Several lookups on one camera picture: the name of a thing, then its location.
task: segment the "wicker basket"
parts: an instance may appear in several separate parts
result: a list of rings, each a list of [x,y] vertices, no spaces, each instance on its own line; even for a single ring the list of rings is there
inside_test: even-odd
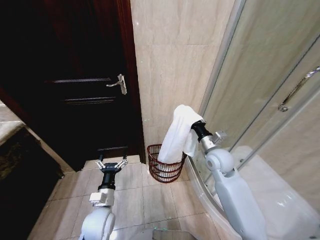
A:
[[[163,163],[158,161],[160,148],[161,144],[147,147],[149,172],[151,176],[160,183],[172,183],[180,176],[187,155],[183,152],[180,162],[171,164]]]

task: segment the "floor tile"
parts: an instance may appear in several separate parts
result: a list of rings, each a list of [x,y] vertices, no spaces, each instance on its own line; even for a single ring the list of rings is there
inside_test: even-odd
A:
[[[99,168],[96,169],[90,169],[90,170],[83,170],[83,171],[89,171],[89,181],[85,188],[85,195],[90,195],[91,193],[96,193],[98,191],[98,187],[102,183],[102,179],[104,178],[104,174],[102,171],[100,171]]]
[[[83,196],[90,177],[89,170],[66,173],[53,196],[53,200]]]
[[[152,223],[177,217],[169,184],[143,187],[144,222]]]
[[[72,237],[79,237],[81,235],[82,223],[85,220],[86,216],[91,213],[94,209],[91,202],[89,202],[90,195],[82,197],[80,209],[78,215],[75,219],[74,227],[72,230]]]
[[[170,185],[178,217],[205,212],[189,180],[173,182]]]
[[[144,224],[144,204],[142,187],[114,192],[114,229]]]
[[[167,230],[181,230],[179,220],[177,218],[147,223],[144,225],[146,229],[167,229]]]
[[[131,240],[137,233],[145,229],[144,225],[113,230],[109,240]]]
[[[187,231],[156,230],[152,236],[156,240],[197,240]]]
[[[29,236],[28,236],[28,240],[31,240],[31,239],[35,239],[35,236],[37,234],[37,231],[39,230],[39,227],[44,219],[44,216],[46,215],[47,211],[48,211],[48,208],[49,208],[49,205],[50,205],[50,201],[48,201],[45,206],[43,207],[42,209],[42,212],[40,213],[40,216],[38,217],[35,225],[33,226],[32,228],[32,231],[30,232]]]
[[[20,119],[6,105],[0,105],[0,113],[0,123],[20,121]]]
[[[51,192],[51,194],[50,194],[50,196],[48,198],[48,201],[51,201],[54,198],[54,195],[56,194],[57,190],[60,188],[61,181],[62,181],[62,179],[59,179],[56,182],[56,184],[55,184],[55,186],[54,186],[54,188],[53,188],[53,190],[52,190],[52,192]]]
[[[71,237],[82,197],[53,200],[32,240],[61,240]]]
[[[220,240],[218,232],[207,213],[185,216],[179,218],[182,231],[188,231],[197,239]]]
[[[140,163],[139,155],[127,156],[126,159],[128,160],[128,164]],[[97,160],[98,159],[86,161],[85,164],[84,164],[83,169],[97,169],[98,168],[98,166],[96,164]],[[119,157],[104,158],[102,162],[104,164],[105,163],[118,163],[121,160],[122,160],[122,156],[119,156]]]
[[[235,235],[233,232],[231,232],[231,230],[224,229],[218,222],[213,221],[213,224],[220,237],[220,240],[242,240],[238,234]]]
[[[141,163],[128,164],[115,175],[115,190],[134,189],[142,187]]]
[[[143,164],[142,165],[142,186],[145,187],[145,186],[158,185],[158,184],[166,184],[166,183],[161,183],[155,180],[149,172],[148,164]]]
[[[189,180],[189,177],[188,177],[186,167],[184,166],[181,170],[180,176],[178,177],[178,179],[175,182],[186,181],[186,180]]]

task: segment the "silver door lever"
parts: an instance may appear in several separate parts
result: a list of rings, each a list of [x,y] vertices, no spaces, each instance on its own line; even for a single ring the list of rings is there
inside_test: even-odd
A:
[[[126,87],[126,82],[125,82],[125,76],[123,76],[122,74],[120,74],[118,76],[118,79],[119,81],[117,81],[116,83],[114,84],[107,84],[105,85],[106,87],[114,87],[116,85],[120,85],[121,87],[121,92],[123,95],[126,95],[127,94],[127,87]]]
[[[286,104],[289,102],[290,99],[293,98],[293,96],[301,89],[301,87],[316,73],[320,72],[320,66],[317,66],[312,71],[308,72],[304,78],[294,87],[294,89],[289,93],[289,95],[283,100],[283,102],[278,106],[278,110],[280,112],[286,112],[289,110],[289,108],[286,106]]]

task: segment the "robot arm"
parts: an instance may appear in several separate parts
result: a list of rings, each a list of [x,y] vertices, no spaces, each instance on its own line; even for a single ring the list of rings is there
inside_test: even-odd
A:
[[[205,164],[213,175],[215,190],[228,221],[243,240],[267,240],[265,218],[248,184],[234,168],[232,155],[217,146],[226,134],[212,135],[205,124],[198,121],[191,128],[203,147]]]
[[[85,217],[79,240],[109,240],[114,229],[116,216],[112,213],[114,205],[114,192],[116,189],[115,179],[116,174],[127,165],[127,155],[125,154],[122,161],[119,163],[102,163],[103,154],[96,161],[103,179],[98,187],[98,192],[93,192],[90,195],[89,201],[95,209]]]

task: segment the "beige tiled floor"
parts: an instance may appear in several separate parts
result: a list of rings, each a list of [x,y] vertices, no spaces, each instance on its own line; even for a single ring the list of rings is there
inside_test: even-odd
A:
[[[120,158],[105,159],[118,162]],[[130,240],[145,228],[189,231],[199,240],[222,240],[219,226],[214,225],[194,193],[187,172],[177,181],[159,183],[150,176],[148,166],[139,156],[129,156],[129,164],[116,176],[112,211],[116,216],[111,240]],[[58,181],[47,205],[35,224],[30,240],[76,240],[84,218],[93,207],[89,195],[101,184],[102,173],[94,161],[80,172],[66,173]]]

